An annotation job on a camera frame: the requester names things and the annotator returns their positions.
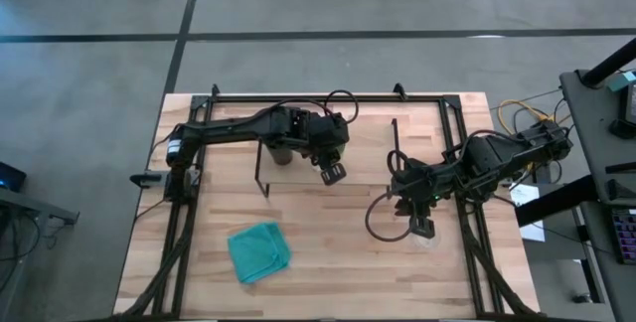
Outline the clear glass cup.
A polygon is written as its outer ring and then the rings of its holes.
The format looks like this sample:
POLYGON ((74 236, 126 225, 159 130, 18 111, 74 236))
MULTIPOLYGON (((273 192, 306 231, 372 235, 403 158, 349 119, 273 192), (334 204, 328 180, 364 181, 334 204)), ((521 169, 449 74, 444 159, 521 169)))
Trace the clear glass cup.
POLYGON ((414 229, 410 232, 409 239, 414 246, 427 250, 433 250, 440 244, 440 237, 435 231, 414 229))

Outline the black diagonal pole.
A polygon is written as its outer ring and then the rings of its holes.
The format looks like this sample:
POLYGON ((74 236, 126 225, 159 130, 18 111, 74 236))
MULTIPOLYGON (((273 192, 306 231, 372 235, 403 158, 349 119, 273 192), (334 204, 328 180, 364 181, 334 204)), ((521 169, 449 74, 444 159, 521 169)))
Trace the black diagonal pole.
POLYGON ((583 85, 598 88, 608 77, 636 59, 636 38, 611 54, 600 64, 584 73, 580 80, 583 85))

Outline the grey side table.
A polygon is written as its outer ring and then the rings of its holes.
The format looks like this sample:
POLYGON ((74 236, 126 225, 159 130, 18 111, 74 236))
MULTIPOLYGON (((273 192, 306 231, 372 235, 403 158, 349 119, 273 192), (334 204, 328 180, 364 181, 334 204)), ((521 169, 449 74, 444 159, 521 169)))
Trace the grey side table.
POLYGON ((584 153, 598 199, 580 209, 594 246, 600 275, 616 322, 636 322, 636 264, 617 258, 609 211, 636 209, 636 168, 609 174, 611 166, 636 162, 636 138, 622 139, 609 131, 619 111, 619 97, 607 88, 583 85, 575 72, 559 76, 575 133, 584 153))

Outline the white paper sheet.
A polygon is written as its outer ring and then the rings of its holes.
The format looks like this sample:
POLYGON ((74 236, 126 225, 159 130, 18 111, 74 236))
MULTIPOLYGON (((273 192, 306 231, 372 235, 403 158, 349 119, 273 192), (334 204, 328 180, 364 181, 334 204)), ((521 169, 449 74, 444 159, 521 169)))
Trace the white paper sheet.
POLYGON ((533 185, 520 184, 511 188, 509 193, 516 207, 521 207, 540 197, 539 188, 533 185))

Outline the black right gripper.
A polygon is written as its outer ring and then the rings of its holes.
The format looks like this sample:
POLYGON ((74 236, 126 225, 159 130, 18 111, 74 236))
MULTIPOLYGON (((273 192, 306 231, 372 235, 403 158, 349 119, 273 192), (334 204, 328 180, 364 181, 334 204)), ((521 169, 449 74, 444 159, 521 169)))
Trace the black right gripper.
POLYGON ((407 158, 401 169, 390 163, 391 187, 398 196, 396 217, 408 217, 407 233, 424 239, 435 237, 434 221, 430 209, 440 200, 450 198, 450 168, 447 163, 428 165, 414 158, 407 158))

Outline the black aluminium table frame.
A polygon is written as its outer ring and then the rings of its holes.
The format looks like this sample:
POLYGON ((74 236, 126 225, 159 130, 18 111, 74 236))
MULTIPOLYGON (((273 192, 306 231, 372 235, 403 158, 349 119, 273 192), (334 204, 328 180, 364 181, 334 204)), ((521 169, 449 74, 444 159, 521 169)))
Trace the black aluminium table frame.
MULTIPOLYGON (((345 89, 336 89, 328 94, 312 96, 292 94, 282 99, 278 99, 274 96, 264 97, 260 95, 257 97, 257 101, 264 103, 264 108, 285 101, 289 106, 304 108, 319 114, 324 114, 327 109, 334 113, 339 113, 330 108, 330 102, 351 102, 354 105, 372 101, 403 102, 396 94, 386 96, 355 96, 345 89)), ((459 96, 424 95, 421 97, 421 101, 434 102, 437 104, 444 142, 447 146, 446 150, 463 143, 466 137, 471 134, 467 132, 465 128, 459 96)), ((228 102, 228 98, 225 96, 212 98, 210 95, 194 96, 191 100, 189 118, 182 123, 209 122, 213 120, 211 114, 215 103, 218 102, 226 103, 228 102)), ((181 123, 176 124, 162 140, 163 143, 166 144, 167 150, 169 136, 179 124, 181 123)), ((194 235, 195 208, 199 199, 203 162, 205 160, 205 149, 207 146, 200 148, 193 164, 186 173, 186 177, 190 183, 190 186, 186 189, 186 197, 182 200, 171 202, 164 199, 163 192, 164 201, 170 203, 172 208, 169 216, 164 252, 158 271, 135 302, 125 311, 109 317, 109 322, 168 322, 171 319, 178 320, 180 318, 187 272, 187 260, 194 235)), ((142 175, 133 175, 130 180, 137 186, 141 186, 145 179, 150 179, 165 190, 169 172, 170 167, 168 166, 165 171, 148 171, 142 175)), ((391 184, 388 185, 385 196, 387 198, 394 196, 392 194, 391 184)), ((477 317, 485 318, 488 315, 487 312, 484 311, 483 304, 480 301, 481 290, 477 280, 478 273, 476 267, 481 265, 487 274, 493 294, 495 310, 491 314, 492 318, 513 319, 515 317, 529 317, 532 319, 541 319, 541 313, 533 311, 524 304, 521 298, 506 282, 503 275, 497 271, 486 233, 474 235, 469 226, 468 214, 465 209, 466 205, 473 205, 477 226, 479 229, 483 229, 485 227, 485 218, 482 206, 485 202, 478 204, 460 200, 456 197, 453 198, 455 198, 457 204, 459 227, 463 238, 465 254, 468 259, 469 284, 473 290, 472 295, 475 298, 474 304, 477 317)))

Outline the teal microfibre cloth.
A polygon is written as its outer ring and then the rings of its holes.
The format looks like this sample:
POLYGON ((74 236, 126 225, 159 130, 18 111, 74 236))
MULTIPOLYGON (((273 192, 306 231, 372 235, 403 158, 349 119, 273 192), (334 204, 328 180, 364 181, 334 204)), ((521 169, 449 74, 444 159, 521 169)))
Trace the teal microfibre cloth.
POLYGON ((253 284, 288 267, 289 244, 276 222, 256 224, 228 238, 237 280, 253 284))

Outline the teal box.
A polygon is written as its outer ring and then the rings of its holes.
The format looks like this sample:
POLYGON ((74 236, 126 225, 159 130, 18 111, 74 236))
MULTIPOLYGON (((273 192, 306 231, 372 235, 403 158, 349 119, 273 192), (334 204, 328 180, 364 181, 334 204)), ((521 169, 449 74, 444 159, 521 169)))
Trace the teal box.
POLYGON ((636 71, 619 72, 608 79, 606 87, 612 92, 617 92, 634 82, 636 82, 636 71))

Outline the dark keyboard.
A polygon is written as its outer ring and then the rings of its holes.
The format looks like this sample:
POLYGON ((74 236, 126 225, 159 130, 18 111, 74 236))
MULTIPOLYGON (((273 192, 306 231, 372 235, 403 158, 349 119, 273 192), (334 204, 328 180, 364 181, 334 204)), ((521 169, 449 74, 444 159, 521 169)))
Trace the dark keyboard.
POLYGON ((610 219, 618 260, 636 265, 636 209, 613 209, 610 219))

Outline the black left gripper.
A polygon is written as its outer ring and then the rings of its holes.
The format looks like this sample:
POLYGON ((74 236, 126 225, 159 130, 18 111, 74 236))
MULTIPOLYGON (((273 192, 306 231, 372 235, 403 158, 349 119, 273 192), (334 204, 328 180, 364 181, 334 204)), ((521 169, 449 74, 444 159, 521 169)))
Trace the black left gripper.
POLYGON ((341 113, 320 116, 312 112, 309 119, 308 157, 316 169, 323 164, 334 164, 320 172, 325 186, 332 186, 347 177, 345 167, 339 162, 349 141, 348 123, 341 113))

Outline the grey desk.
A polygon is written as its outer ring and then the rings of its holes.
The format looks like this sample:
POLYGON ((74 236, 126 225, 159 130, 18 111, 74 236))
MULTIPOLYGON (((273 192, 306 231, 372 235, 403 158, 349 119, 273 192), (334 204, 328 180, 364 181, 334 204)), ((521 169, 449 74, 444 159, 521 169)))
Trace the grey desk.
POLYGON ((77 211, 25 195, 27 174, 0 161, 0 321, 7 321, 26 260, 46 234, 49 220, 73 226, 77 211))

